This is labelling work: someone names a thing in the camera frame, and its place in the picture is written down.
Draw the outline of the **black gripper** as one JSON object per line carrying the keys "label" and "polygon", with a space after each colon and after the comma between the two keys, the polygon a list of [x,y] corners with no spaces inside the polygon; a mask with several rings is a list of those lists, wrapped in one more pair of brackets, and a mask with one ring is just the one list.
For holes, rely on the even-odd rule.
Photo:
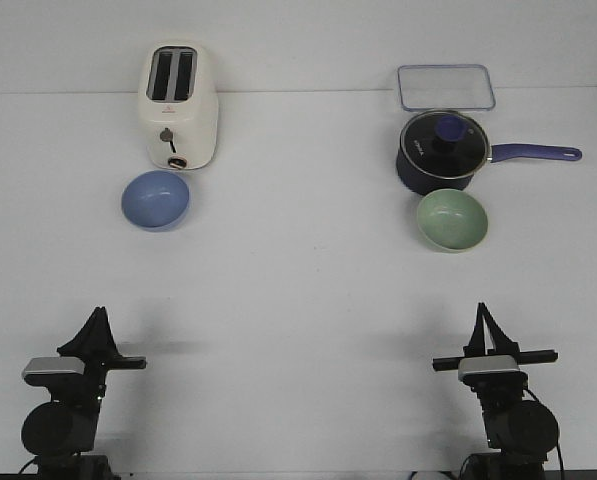
{"label": "black gripper", "polygon": [[[490,355],[486,355],[485,326],[488,328],[492,343]],[[520,353],[519,344],[503,332],[483,302],[478,303],[475,325],[468,344],[463,347],[463,353],[465,357],[434,358],[433,370],[513,371],[520,365],[553,363],[558,359],[558,353],[555,350]]]}
{"label": "black gripper", "polygon": [[142,370],[144,356],[123,356],[118,351],[104,306],[95,307],[84,326],[66,344],[57,348],[60,356],[76,357],[85,364],[81,395],[85,400],[102,400],[110,371]]}

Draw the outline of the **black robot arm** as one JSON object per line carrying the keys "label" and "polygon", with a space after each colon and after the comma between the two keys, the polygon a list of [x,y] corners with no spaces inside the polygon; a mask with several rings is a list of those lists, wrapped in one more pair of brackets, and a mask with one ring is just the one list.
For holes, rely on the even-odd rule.
{"label": "black robot arm", "polygon": [[96,307],[83,327],[54,357],[35,357],[23,381],[44,387],[50,400],[35,407],[21,429],[24,448],[33,455],[39,479],[116,479],[105,455],[92,452],[106,378],[116,370],[143,370],[144,357],[122,355],[107,310]]}
{"label": "black robot arm", "polygon": [[459,357],[434,358],[436,372],[457,372],[477,397],[490,450],[472,453],[459,479],[544,479],[548,453],[559,451],[556,417],[530,391],[522,365],[553,363],[553,349],[523,351],[494,320],[485,303],[477,306],[470,340]]}

